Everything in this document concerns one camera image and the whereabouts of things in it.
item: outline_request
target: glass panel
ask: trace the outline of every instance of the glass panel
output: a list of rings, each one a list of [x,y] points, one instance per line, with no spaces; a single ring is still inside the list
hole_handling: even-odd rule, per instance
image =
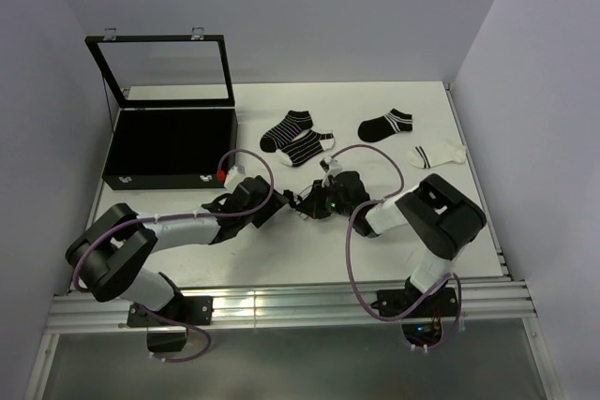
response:
[[[99,43],[129,100],[227,98],[218,44],[210,41]]]
[[[149,360],[143,333],[61,336],[46,400],[544,398],[521,320],[467,322],[429,355],[398,326],[214,333],[190,363]]]

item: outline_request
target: white wall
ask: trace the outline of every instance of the white wall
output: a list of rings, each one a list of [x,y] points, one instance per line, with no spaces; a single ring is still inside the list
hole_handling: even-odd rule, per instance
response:
[[[448,80],[493,0],[67,0],[89,34],[226,38],[234,82]]]
[[[600,2],[496,0],[458,113],[568,398],[600,396]]]
[[[83,231],[110,133],[100,75],[65,0],[0,0],[0,348],[22,398],[64,255]]]

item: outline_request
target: box lid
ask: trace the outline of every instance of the box lid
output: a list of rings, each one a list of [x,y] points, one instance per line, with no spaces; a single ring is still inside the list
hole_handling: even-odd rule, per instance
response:
[[[233,107],[223,35],[86,37],[121,108]]]

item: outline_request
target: gray floor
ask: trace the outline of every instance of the gray floor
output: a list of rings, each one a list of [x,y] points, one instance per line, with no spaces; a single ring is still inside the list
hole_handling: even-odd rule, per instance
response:
[[[44,398],[543,399],[521,320],[467,322],[411,353],[398,326],[227,331],[191,363],[149,360],[142,333],[62,336]]]

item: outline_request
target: white sock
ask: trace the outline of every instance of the white sock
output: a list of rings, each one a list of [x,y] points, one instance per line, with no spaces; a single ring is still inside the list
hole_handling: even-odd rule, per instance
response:
[[[419,169],[429,169],[454,161],[463,164],[467,160],[467,148],[456,141],[445,140],[438,144],[417,146],[409,150],[406,158]]]

